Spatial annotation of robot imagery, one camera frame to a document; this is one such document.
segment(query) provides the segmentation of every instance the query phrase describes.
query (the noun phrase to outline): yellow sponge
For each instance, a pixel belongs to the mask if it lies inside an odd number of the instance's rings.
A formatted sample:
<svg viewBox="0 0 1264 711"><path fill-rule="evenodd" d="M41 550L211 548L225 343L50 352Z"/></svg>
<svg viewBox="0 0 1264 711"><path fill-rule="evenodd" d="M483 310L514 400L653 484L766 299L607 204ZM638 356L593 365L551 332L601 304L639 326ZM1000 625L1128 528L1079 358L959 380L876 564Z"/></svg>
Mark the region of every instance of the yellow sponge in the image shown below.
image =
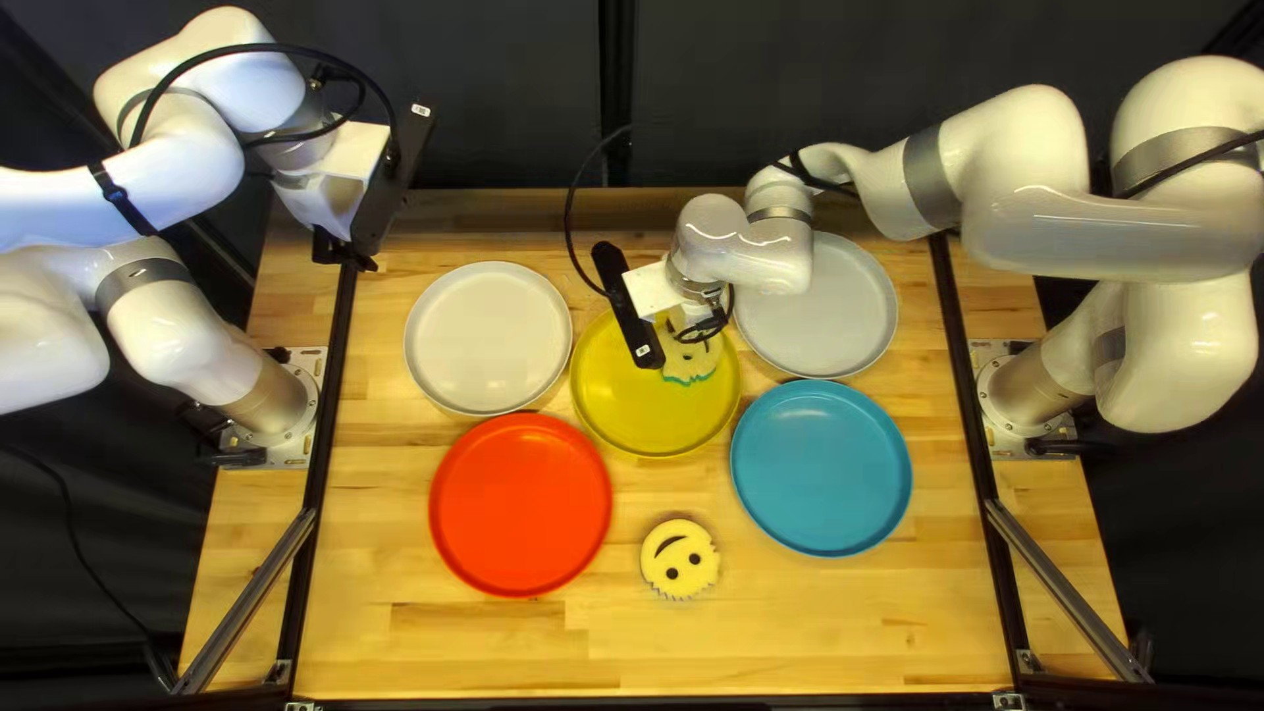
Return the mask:
<svg viewBox="0 0 1264 711"><path fill-rule="evenodd" d="M715 372L719 358L723 353L720 344L712 344L712 339L702 343L680 343L671 335L667 328L667 319L659 314L653 321L653 330L659 334L659 343L662 344L662 354L666 362L662 364L662 380L689 385L694 381L703 381Z"/></svg>
<svg viewBox="0 0 1264 711"><path fill-rule="evenodd" d="M719 553L689 519L664 521L641 543L641 576L659 595L685 600L719 581Z"/></svg>

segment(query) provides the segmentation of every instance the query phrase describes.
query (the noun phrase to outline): wooden table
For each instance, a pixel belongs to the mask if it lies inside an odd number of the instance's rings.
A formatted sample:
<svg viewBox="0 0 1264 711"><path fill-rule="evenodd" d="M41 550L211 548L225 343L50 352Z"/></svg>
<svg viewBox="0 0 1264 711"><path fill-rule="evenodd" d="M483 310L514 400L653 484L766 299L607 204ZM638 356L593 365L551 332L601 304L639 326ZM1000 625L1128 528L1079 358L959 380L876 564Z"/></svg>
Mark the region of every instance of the wooden table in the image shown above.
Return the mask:
<svg viewBox="0 0 1264 711"><path fill-rule="evenodd" d="M576 204L576 239L622 247L633 267L657 258L685 200L704 190L592 190ZM737 191L724 190L731 195ZM1010 683L924 240L882 239L854 204L823 201L819 229L872 253L895 282L900 324L873 367L843 382L885 407L909 444L914 493L882 545L842 560L794 554L743 514L728 478L732 426L703 450L635 459L603 445L614 519L593 566L537 601L483 596L454 578L426 525L430 478L473 421L445 415L412 383L404 318L439 275L498 258L545 275L566 299L576 335L607 306L571 271L561 244L561 191L412 194L380 271L355 297L334 454L295 692L312 698L779 695L991 691ZM956 254L972 338L1043 333L1030 277ZM250 334L264 345L327 339L336 269L308 262L308 240L273 220ZM791 380L728 329L742 363L743 405ZM576 424L565 380L532 405ZM1078 462L996 467L1002 498L1109 625L1122 633ZM187 663L297 512L302 474L221 472L204 544L182 663ZM715 535L720 583L660 601L641 579L641 538L666 512ZM1016 563L1033 650L1050 671L1107 676L1034 577ZM262 678L276 655L278 586L216 678Z"/></svg>

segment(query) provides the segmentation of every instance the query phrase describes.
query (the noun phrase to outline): cable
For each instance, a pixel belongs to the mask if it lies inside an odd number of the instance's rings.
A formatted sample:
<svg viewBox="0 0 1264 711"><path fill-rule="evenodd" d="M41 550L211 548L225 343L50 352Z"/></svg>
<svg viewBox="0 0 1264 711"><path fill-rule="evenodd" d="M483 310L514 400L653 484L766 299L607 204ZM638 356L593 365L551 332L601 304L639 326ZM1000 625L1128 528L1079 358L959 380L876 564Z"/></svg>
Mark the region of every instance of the cable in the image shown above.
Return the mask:
<svg viewBox="0 0 1264 711"><path fill-rule="evenodd" d="M137 630L140 631L142 636L144 636L145 663L149 664L149 668L153 672L154 677L158 679L158 683L163 684L164 688L169 689L171 686L174 683L174 671L171 668L171 664L167 662L167 659L163 658L161 654L158 654L158 644L157 641L154 641L153 633L150 633L149 628L147 628L144 622L140 621L139 617L133 615L131 611L128 610L128 607L123 603L123 601L119 600L116 595L114 595L114 592L109 588L109 586L105 584L105 581L101 579L101 576L97 574L96 569L92 568L92 564L88 563L87 558L83 555L83 549L80 547L78 533L76 533L75 530L75 507L73 504L71 502L71 490L70 486L66 485L66 478L62 477L62 474L59 474L56 469L53 469L48 464L40 462L35 457L27 454L20 449L0 444L0 452L4 452L5 454L9 454L15 459L20 459L21 462L25 462L34 469L48 476L57 485L57 488L62 495L62 505L63 505L62 510L64 512L66 533L70 536L71 548L75 550L75 557L78 558L78 563L83 568L83 572L86 572L87 576L92 578L92 582L96 583L96 587L99 587L101 592L107 598L110 598L110 602L114 603L114 606L119 610L119 612L124 617L126 617L128 621L130 621L137 628Z"/></svg>
<svg viewBox="0 0 1264 711"><path fill-rule="evenodd" d="M632 124L622 125L612 130L605 138L603 138L584 158L584 162L579 164L579 170L575 171L575 180L570 181L570 187L566 190L566 205L561 210L561 228L566 235L566 253L570 254L570 263L574 264L575 272L579 273L579 278L584 280L588 288L592 288L597 294L609 299L605 290L597 286L597 282L590 280L586 273L584 273L584 267L579 264L579 258L575 257L575 240L570 235L570 209L575 204L575 190L579 187L579 180L584 177L584 171L588 170L588 164L593 162L593 158L602 152L603 148L611 144L612 140L632 130Z"/></svg>
<svg viewBox="0 0 1264 711"><path fill-rule="evenodd" d="M348 75L362 82L364 86L369 87L369 90L373 91L373 94L378 97L378 101L382 102L382 108L387 113L387 125L391 128L392 140L396 140L398 138L399 134L397 132L398 124L396 123L394 108L391 105L391 100L387 97L386 92L382 91L382 87L378 86L378 83L373 81L373 78L369 75L362 72L355 66L349 65L348 62L344 62L343 59L339 59L332 54L321 52L320 49L311 49L310 47L298 47L297 44L255 42L250 44L231 44L229 47L217 47L215 49L202 52L201 54L195 54L188 59L185 59L183 62L176 65L173 70L167 72L167 75L163 76L158 81L158 83L154 85L154 87L149 91L149 96L145 97L145 102L144 105L140 106L140 113L137 115L137 124L131 129L131 139L128 142L126 148L135 148L140 143L140 139L144 137L145 133L145 125L148 125L149 123L149 116L150 114L153 114L154 106L158 104L158 100L162 97L162 95L166 94L168 89L171 89L171 85L174 83L181 75L183 75L185 72L192 70L198 65L210 62L211 59L219 59L220 57L228 57L231 54L249 54L257 52L274 52L282 54L295 54L298 57L307 57L308 59L316 59L319 62L324 62L326 65L345 71ZM322 132L325 129L329 129L329 127L322 127L321 129L307 132L307 134L289 134L286 138L287 140L305 140L307 138L315 138L316 135L322 135L317 132Z"/></svg>
<svg viewBox="0 0 1264 711"><path fill-rule="evenodd" d="M1243 145L1246 145L1249 143L1255 143L1258 140L1264 140L1264 130L1251 132L1248 133L1246 135L1240 135L1232 140L1226 140L1220 145L1208 148L1207 151L1203 151L1202 153L1198 153L1196 156L1191 156L1184 161L1181 161L1179 163L1168 166L1167 168L1163 168L1162 171L1158 171L1157 173L1148 176L1145 180L1138 182L1136 185L1129 187L1127 190L1121 190L1115 195L1115 197L1120 200L1127 200L1140 192L1144 192L1154 187L1155 185L1168 180L1169 177L1187 168L1192 168L1193 166L1210 161L1216 156L1222 156L1225 153L1229 153L1230 151L1241 148Z"/></svg>
<svg viewBox="0 0 1264 711"><path fill-rule="evenodd" d="M268 145L270 143L293 143L296 140L310 140L312 138L320 138L326 133L332 133L337 130L343 124L351 120L351 116L354 116L355 113L360 110L360 106L364 105L364 82L355 80L355 86L358 90L355 96L355 102L351 104L351 106L346 111L344 111L343 115L334 119L329 124L319 129L302 133L278 133L273 135L264 135L262 138L255 138L254 140L248 140L243 143L241 149L249 151L250 148L258 148L259 145Z"/></svg>
<svg viewBox="0 0 1264 711"><path fill-rule="evenodd" d="M803 164L803 158L799 156L799 151L801 151L801 148L796 149L794 153L790 153L790 156L789 156L790 164L789 166L786 166L785 163L782 163L780 159L779 161L774 161L774 162L771 162L769 164L772 166L774 168L780 168L780 170L782 170L782 171L793 175L794 177L799 178L800 181L803 181L804 185L806 185L809 187L815 187L818 190L829 190L832 192L841 192L841 194L843 194L843 195L846 195L848 197L856 197L857 200L860 200L860 194L856 192L854 190L852 190L849 187L846 187L846 186L843 186L841 183L837 183L837 182L829 182L827 180L822 180L822 178L811 175L810 172L808 172L808 168Z"/></svg>

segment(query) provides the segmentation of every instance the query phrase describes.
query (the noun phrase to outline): orange plate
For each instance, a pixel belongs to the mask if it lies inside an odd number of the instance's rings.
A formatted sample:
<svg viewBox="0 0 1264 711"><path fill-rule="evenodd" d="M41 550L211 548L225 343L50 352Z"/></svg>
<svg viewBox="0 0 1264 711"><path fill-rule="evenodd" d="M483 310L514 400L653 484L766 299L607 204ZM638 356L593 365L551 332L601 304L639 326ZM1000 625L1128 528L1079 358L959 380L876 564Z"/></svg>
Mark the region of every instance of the orange plate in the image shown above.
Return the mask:
<svg viewBox="0 0 1264 711"><path fill-rule="evenodd" d="M430 535L471 587L535 597L570 582L611 526L600 454L561 420L517 412L465 433L430 486Z"/></svg>

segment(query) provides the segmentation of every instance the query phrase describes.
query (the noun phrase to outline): blue plate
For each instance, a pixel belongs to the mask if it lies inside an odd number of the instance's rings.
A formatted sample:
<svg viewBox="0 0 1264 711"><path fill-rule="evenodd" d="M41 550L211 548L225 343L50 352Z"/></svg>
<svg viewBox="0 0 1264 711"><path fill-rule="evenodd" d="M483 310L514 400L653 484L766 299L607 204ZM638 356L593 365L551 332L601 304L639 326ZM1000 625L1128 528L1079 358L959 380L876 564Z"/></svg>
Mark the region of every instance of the blue plate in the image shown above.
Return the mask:
<svg viewBox="0 0 1264 711"><path fill-rule="evenodd" d="M729 450L746 512L777 543L842 558L891 535L913 493L900 430L881 407L833 381L794 381L751 405Z"/></svg>

